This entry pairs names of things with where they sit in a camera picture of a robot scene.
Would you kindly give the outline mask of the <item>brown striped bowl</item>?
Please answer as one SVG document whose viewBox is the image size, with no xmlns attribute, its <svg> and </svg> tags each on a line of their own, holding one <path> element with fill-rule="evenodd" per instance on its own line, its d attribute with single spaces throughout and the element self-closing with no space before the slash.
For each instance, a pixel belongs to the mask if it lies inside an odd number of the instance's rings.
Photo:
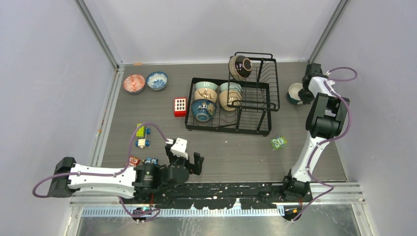
<svg viewBox="0 0 417 236">
<path fill-rule="evenodd" d="M 252 61 L 242 55 L 232 56 L 228 62 L 229 74 L 234 80 L 245 80 L 251 75 L 252 68 Z"/>
</svg>

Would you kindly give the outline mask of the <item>teal white dotted bowl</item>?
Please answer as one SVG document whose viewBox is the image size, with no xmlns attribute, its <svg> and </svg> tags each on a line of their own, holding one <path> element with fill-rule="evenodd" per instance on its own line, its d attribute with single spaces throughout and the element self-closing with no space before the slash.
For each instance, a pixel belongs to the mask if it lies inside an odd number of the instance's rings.
<svg viewBox="0 0 417 236">
<path fill-rule="evenodd" d="M 287 89 L 286 98 L 290 104 L 302 105 L 303 101 L 300 99 L 298 93 L 303 89 L 302 83 L 293 83 Z"/>
</svg>

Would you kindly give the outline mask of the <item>blue zigzag pattern bowl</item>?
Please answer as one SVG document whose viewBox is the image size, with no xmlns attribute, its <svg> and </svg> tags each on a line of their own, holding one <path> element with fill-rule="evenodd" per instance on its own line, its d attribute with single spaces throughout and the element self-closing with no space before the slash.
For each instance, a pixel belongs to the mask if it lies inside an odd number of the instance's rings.
<svg viewBox="0 0 417 236">
<path fill-rule="evenodd" d="M 123 88 L 132 94 L 141 93 L 145 87 L 146 80 L 140 74 L 130 75 L 123 81 Z"/>
</svg>

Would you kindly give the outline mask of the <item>white blue floral bowl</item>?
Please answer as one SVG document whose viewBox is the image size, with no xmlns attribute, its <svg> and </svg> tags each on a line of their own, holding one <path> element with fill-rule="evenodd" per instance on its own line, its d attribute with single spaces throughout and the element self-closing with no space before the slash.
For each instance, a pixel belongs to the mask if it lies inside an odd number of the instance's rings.
<svg viewBox="0 0 417 236">
<path fill-rule="evenodd" d="M 162 71 L 150 73 L 146 78 L 147 86 L 155 91 L 163 90 L 168 83 L 168 75 Z"/>
</svg>

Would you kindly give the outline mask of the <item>black wire dish rack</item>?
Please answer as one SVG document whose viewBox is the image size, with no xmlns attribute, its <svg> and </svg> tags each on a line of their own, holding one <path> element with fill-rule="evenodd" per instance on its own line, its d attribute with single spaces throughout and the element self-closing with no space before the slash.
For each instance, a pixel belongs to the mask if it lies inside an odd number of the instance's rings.
<svg viewBox="0 0 417 236">
<path fill-rule="evenodd" d="M 252 63 L 251 74 L 243 80 L 235 80 L 231 74 L 227 79 L 192 78 L 185 127 L 188 130 L 203 130 L 235 134 L 267 136 L 272 130 L 271 113 L 280 108 L 276 59 L 270 53 L 236 52 Z M 217 93 L 226 89 L 226 103 L 216 101 L 215 112 L 202 112 L 197 119 L 197 109 L 205 110 L 208 104 L 198 102 L 197 83 L 211 82 L 217 85 Z"/>
</svg>

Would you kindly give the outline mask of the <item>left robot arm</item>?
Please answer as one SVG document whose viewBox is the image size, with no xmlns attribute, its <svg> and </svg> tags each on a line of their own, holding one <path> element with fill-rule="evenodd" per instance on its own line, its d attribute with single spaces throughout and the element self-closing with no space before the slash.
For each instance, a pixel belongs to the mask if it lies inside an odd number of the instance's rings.
<svg viewBox="0 0 417 236">
<path fill-rule="evenodd" d="M 194 163 L 179 156 L 184 143 L 176 140 L 165 146 L 169 165 L 145 161 L 136 167 L 98 168 L 78 164 L 73 157 L 63 158 L 55 167 L 47 197 L 68 198 L 74 193 L 101 194 L 135 199 L 144 204 L 158 191 L 186 183 L 190 175 L 200 175 L 204 157 L 194 153 Z"/>
</svg>

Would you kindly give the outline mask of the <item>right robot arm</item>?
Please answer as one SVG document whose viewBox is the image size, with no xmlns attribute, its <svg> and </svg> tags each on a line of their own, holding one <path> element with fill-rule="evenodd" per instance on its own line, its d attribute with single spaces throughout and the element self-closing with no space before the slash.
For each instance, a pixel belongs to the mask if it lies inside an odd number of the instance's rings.
<svg viewBox="0 0 417 236">
<path fill-rule="evenodd" d="M 329 142 L 340 137 L 350 100 L 337 94 L 330 72 L 323 73 L 321 65 L 308 64 L 301 83 L 294 83 L 287 90 L 292 104 L 310 104 L 305 129 L 307 138 L 296 164 L 283 178 L 281 197 L 288 202 L 303 198 L 310 189 L 311 174 L 321 153 Z"/>
</svg>

